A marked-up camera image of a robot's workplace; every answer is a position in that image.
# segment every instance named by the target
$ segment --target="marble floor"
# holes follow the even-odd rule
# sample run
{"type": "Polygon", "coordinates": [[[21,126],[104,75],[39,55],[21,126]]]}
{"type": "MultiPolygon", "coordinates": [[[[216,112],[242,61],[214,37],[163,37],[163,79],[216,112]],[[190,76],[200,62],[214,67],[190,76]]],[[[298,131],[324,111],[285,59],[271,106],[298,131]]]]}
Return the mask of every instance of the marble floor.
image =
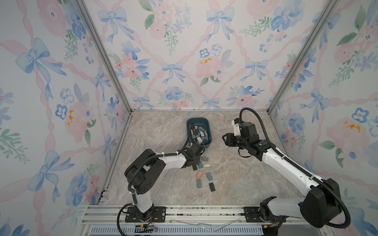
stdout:
{"type": "MultiPolygon", "coordinates": [[[[259,112],[270,140],[284,151],[266,112],[259,112]]],[[[270,196],[281,198],[302,197],[292,183],[272,167],[254,157],[242,158],[236,147],[227,147],[222,136],[232,133],[231,121],[239,117],[233,111],[136,111],[133,112],[130,128],[125,138],[114,174],[111,178],[104,204],[123,205],[132,202],[124,176],[126,168],[145,150],[174,152],[186,140],[186,121],[191,117],[209,120],[212,143],[203,156],[209,158],[210,167],[193,171],[192,167],[163,171],[151,189],[154,204],[237,205],[259,204],[270,196]],[[202,188],[197,188],[196,174],[199,170],[211,172],[212,181],[202,176],[202,188]],[[216,191],[210,192],[213,182],[216,191]]],[[[260,139],[264,139],[257,118],[251,112],[243,114],[243,120],[256,124],[260,139]]]]}

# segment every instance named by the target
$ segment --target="blue block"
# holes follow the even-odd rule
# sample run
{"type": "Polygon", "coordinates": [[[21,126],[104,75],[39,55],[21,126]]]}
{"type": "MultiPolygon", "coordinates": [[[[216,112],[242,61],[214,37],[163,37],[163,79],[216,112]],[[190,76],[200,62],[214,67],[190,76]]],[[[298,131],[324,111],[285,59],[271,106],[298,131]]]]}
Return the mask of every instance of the blue block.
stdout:
{"type": "Polygon", "coordinates": [[[208,177],[208,180],[212,180],[212,176],[211,176],[210,172],[207,172],[206,176],[208,177]]]}

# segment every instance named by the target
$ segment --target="blue bow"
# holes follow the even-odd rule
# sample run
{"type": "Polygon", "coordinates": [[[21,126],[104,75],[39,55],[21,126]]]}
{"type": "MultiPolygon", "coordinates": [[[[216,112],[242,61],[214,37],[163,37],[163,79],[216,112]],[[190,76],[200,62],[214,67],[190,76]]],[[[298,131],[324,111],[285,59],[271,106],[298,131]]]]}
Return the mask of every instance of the blue bow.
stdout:
{"type": "MultiPolygon", "coordinates": [[[[318,13],[315,14],[314,19],[312,20],[312,23],[315,24],[315,23],[318,22],[321,13],[322,12],[318,12],[318,13]]],[[[331,18],[327,22],[328,28],[329,29],[333,29],[333,27],[337,24],[337,22],[339,21],[339,19],[340,19],[340,14],[339,13],[336,13],[335,15],[331,16],[331,18]]],[[[320,36],[319,49],[322,48],[323,43],[327,43],[328,42],[327,34],[326,34],[325,30],[326,30],[326,27],[324,27],[324,29],[322,31],[322,35],[320,36]]]]}
{"type": "Polygon", "coordinates": [[[219,104],[219,102],[220,102],[220,98],[216,98],[216,99],[203,99],[202,100],[203,104],[207,104],[208,105],[208,107],[206,109],[210,109],[211,105],[214,107],[214,109],[220,109],[219,106],[215,105],[215,104],[219,104]]]}
{"type": "Polygon", "coordinates": [[[71,158],[68,158],[62,164],[56,167],[52,167],[57,161],[59,161],[59,159],[60,159],[60,156],[57,154],[56,151],[54,150],[49,151],[45,157],[45,164],[41,167],[41,169],[39,170],[39,173],[35,174],[31,178],[27,189],[33,192],[40,190],[43,185],[43,181],[45,180],[45,177],[46,177],[48,181],[50,181],[51,183],[55,185],[55,188],[53,191],[53,202],[55,202],[56,197],[60,197],[58,188],[56,187],[56,185],[58,185],[59,178],[56,174],[47,173],[47,172],[66,170],[74,165],[74,164],[69,164],[71,158]]]}
{"type": "Polygon", "coordinates": [[[183,70],[183,64],[181,62],[177,62],[175,64],[163,64],[163,65],[161,65],[161,69],[164,70],[164,71],[169,70],[169,78],[163,80],[163,83],[165,83],[165,84],[168,83],[168,80],[173,77],[173,72],[175,73],[175,75],[177,76],[177,78],[179,80],[184,82],[183,78],[185,78],[185,76],[183,76],[183,75],[181,75],[177,72],[177,71],[183,70]]]}
{"type": "Polygon", "coordinates": [[[112,150],[110,149],[110,146],[115,146],[115,145],[117,145],[115,139],[114,139],[112,142],[111,142],[111,140],[112,140],[112,138],[111,138],[110,134],[108,133],[108,134],[106,135],[105,145],[102,147],[102,151],[101,151],[101,153],[102,153],[103,155],[105,155],[105,154],[106,154],[106,151],[108,151],[108,153],[109,153],[109,162],[110,162],[110,163],[112,162],[112,150]]]}
{"type": "Polygon", "coordinates": [[[146,107],[152,109],[152,105],[148,104],[147,102],[150,101],[150,97],[149,96],[143,96],[143,97],[132,97],[131,98],[134,102],[139,102],[139,107],[137,107],[137,109],[143,107],[143,105],[146,105],[146,107]]]}
{"type": "Polygon", "coordinates": [[[253,74],[255,73],[255,70],[256,70],[256,74],[257,74],[257,77],[262,80],[262,76],[264,76],[265,74],[263,72],[260,71],[260,68],[262,69],[265,69],[266,66],[268,65],[269,63],[269,60],[263,60],[261,62],[247,62],[245,64],[245,68],[249,69],[249,68],[252,68],[251,69],[251,72],[249,73],[249,75],[243,77],[240,79],[240,81],[244,81],[245,79],[247,79],[249,76],[253,76],[253,74]]]}
{"type": "Polygon", "coordinates": [[[203,41],[206,40],[206,43],[208,43],[211,36],[218,32],[218,30],[219,30],[219,19],[221,19],[220,24],[222,25],[223,33],[225,34],[226,38],[228,40],[230,40],[229,34],[233,33],[234,31],[226,26],[226,23],[224,22],[224,20],[231,22],[232,19],[234,18],[234,13],[235,13],[234,8],[227,8],[224,11],[216,11],[216,10],[208,11],[206,13],[206,19],[208,20],[208,22],[215,21],[215,24],[214,24],[213,33],[207,35],[203,39],[203,41]]]}
{"type": "Polygon", "coordinates": [[[315,106],[314,112],[312,113],[312,123],[314,123],[315,118],[319,120],[318,106],[320,105],[320,108],[324,110],[330,105],[331,101],[328,98],[321,96],[319,90],[316,88],[312,90],[311,96],[315,99],[310,104],[308,105],[300,104],[300,105],[301,105],[301,109],[305,107],[312,108],[313,106],[315,106]]]}
{"type": "Polygon", "coordinates": [[[115,11],[107,12],[105,10],[101,10],[97,12],[98,17],[100,17],[100,20],[102,22],[108,22],[110,20],[110,24],[112,26],[113,34],[109,35],[106,41],[110,41],[113,43],[113,36],[118,33],[118,27],[121,28],[123,33],[125,33],[130,39],[134,40],[133,36],[131,36],[132,33],[134,33],[133,30],[130,30],[123,26],[119,21],[127,22],[127,16],[125,9],[123,8],[117,8],[115,11]]]}
{"type": "Polygon", "coordinates": [[[104,95],[105,89],[104,89],[103,84],[105,84],[108,87],[111,87],[111,85],[109,84],[109,80],[103,79],[104,76],[105,76],[104,71],[102,70],[101,67],[99,67],[97,76],[93,78],[94,86],[97,88],[100,85],[100,87],[102,89],[102,102],[105,101],[105,95],[104,95]]]}
{"type": "Polygon", "coordinates": [[[37,60],[39,60],[42,64],[44,64],[51,70],[57,72],[58,74],[62,74],[64,76],[67,75],[66,73],[64,73],[64,71],[61,70],[61,63],[51,63],[41,59],[43,57],[49,56],[50,52],[47,49],[45,43],[40,38],[35,38],[33,41],[33,48],[30,49],[29,53],[21,53],[16,59],[17,65],[19,65],[19,67],[28,74],[32,73],[32,71],[34,70],[34,64],[36,64],[37,69],[41,72],[41,74],[47,82],[45,88],[46,100],[48,100],[49,97],[54,99],[49,86],[51,78],[47,69],[43,65],[41,65],[37,60]]]}

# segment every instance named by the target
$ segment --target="block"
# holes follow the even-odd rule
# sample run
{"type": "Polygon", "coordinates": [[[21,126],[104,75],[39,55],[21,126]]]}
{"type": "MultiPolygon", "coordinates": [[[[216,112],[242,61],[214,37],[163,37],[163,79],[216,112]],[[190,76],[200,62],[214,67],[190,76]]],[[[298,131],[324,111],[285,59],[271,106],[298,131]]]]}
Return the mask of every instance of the block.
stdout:
{"type": "Polygon", "coordinates": [[[202,183],[200,179],[197,179],[197,188],[202,188],[202,183]]]}
{"type": "Polygon", "coordinates": [[[214,183],[209,183],[209,187],[210,187],[210,191],[212,192],[215,191],[214,183]]]}
{"type": "Polygon", "coordinates": [[[197,173],[197,175],[196,175],[197,179],[200,179],[200,178],[201,178],[201,176],[202,176],[202,174],[203,174],[203,172],[202,172],[202,171],[198,171],[198,173],[197,173]]]}
{"type": "Polygon", "coordinates": [[[212,180],[213,179],[212,176],[211,176],[211,174],[210,174],[210,172],[207,172],[206,176],[208,177],[208,180],[212,180]]]}

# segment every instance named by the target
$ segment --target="green leaf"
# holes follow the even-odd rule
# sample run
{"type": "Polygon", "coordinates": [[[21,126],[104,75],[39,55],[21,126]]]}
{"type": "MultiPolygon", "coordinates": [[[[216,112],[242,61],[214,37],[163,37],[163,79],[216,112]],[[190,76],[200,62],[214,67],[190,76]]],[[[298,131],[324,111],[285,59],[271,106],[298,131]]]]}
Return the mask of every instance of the green leaf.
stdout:
{"type": "Polygon", "coordinates": [[[207,78],[207,77],[203,78],[200,86],[207,84],[208,81],[209,81],[209,78],[207,78]]]}
{"type": "Polygon", "coordinates": [[[91,133],[89,132],[89,130],[85,131],[84,137],[85,137],[87,144],[90,146],[91,145],[91,133]]]}
{"type": "Polygon", "coordinates": [[[144,27],[146,29],[150,28],[150,26],[152,25],[152,23],[154,23],[154,21],[155,21],[155,15],[154,14],[148,15],[146,20],[144,21],[144,27]]]}
{"type": "Polygon", "coordinates": [[[148,2],[148,0],[138,0],[138,2],[144,10],[152,11],[151,4],[148,2]]]}
{"type": "Polygon", "coordinates": [[[339,45],[343,45],[344,43],[349,43],[349,42],[351,42],[356,36],[357,36],[357,33],[355,33],[355,32],[345,35],[345,36],[342,37],[342,39],[339,41],[339,43],[337,44],[337,46],[339,46],[339,45]]]}
{"type": "Polygon", "coordinates": [[[319,145],[328,150],[331,150],[335,147],[335,144],[331,140],[321,142],[319,145]]]}
{"type": "Polygon", "coordinates": [[[357,13],[356,19],[355,19],[355,28],[359,31],[361,27],[364,25],[366,19],[366,11],[362,7],[359,7],[359,11],[357,13]]]}
{"type": "Polygon", "coordinates": [[[92,124],[88,122],[87,127],[91,128],[91,127],[95,126],[95,124],[96,124],[96,120],[92,120],[92,124]]]}
{"type": "Polygon", "coordinates": [[[341,148],[337,148],[336,149],[336,161],[339,164],[339,166],[341,166],[341,168],[344,168],[344,165],[342,164],[342,161],[344,160],[344,158],[339,158],[340,153],[342,153],[341,148]]]}
{"type": "Polygon", "coordinates": [[[9,133],[9,129],[5,129],[2,133],[1,133],[1,136],[5,136],[7,133],[9,133]]]}

